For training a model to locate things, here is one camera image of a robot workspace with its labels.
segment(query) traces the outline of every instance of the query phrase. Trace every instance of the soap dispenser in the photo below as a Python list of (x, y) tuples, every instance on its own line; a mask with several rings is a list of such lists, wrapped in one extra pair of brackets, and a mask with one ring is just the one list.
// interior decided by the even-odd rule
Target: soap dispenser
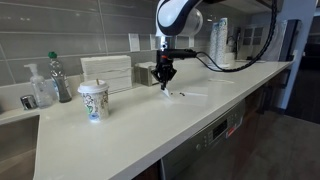
[(48, 86), (43, 76), (38, 74), (36, 64), (28, 64), (24, 67), (30, 68), (33, 76), (30, 78), (31, 86), (34, 91), (36, 102), (39, 108), (46, 108), (52, 105), (52, 97), (48, 92)]

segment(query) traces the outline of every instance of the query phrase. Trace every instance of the coffee cup lid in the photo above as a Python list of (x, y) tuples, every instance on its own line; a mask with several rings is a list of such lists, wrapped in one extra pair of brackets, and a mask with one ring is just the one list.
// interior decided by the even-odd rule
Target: coffee cup lid
[(109, 88), (108, 84), (105, 81), (99, 80), (99, 85), (97, 81), (86, 81), (80, 84), (78, 88), (79, 93), (100, 93), (107, 91)]

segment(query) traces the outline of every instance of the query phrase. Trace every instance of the paper cup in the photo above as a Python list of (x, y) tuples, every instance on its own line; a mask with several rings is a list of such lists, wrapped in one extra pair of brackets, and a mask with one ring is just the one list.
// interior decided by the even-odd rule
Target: paper cup
[(109, 116), (108, 84), (105, 81), (86, 81), (80, 84), (81, 94), (90, 121), (99, 122)]

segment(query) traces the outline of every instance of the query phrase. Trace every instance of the dishwasher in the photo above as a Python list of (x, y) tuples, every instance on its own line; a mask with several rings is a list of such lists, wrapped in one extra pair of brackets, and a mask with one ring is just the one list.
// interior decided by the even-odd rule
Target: dishwasher
[(165, 155), (160, 161), (162, 180), (234, 179), (236, 130), (244, 112), (242, 100)]

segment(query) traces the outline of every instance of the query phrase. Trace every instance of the plastic bottle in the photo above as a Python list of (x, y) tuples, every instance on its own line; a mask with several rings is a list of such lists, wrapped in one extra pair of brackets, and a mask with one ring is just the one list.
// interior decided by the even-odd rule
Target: plastic bottle
[(34, 91), (34, 95), (39, 108), (46, 108), (52, 105), (52, 97), (49, 95), (48, 87), (43, 76), (38, 74), (36, 64), (28, 64), (24, 67), (30, 68), (33, 76), (30, 78), (30, 82)]
[(49, 52), (48, 56), (51, 59), (49, 64), (51, 79), (53, 81), (53, 86), (57, 93), (59, 102), (69, 102), (72, 100), (72, 96), (63, 66), (57, 59), (57, 54), (55, 52)]

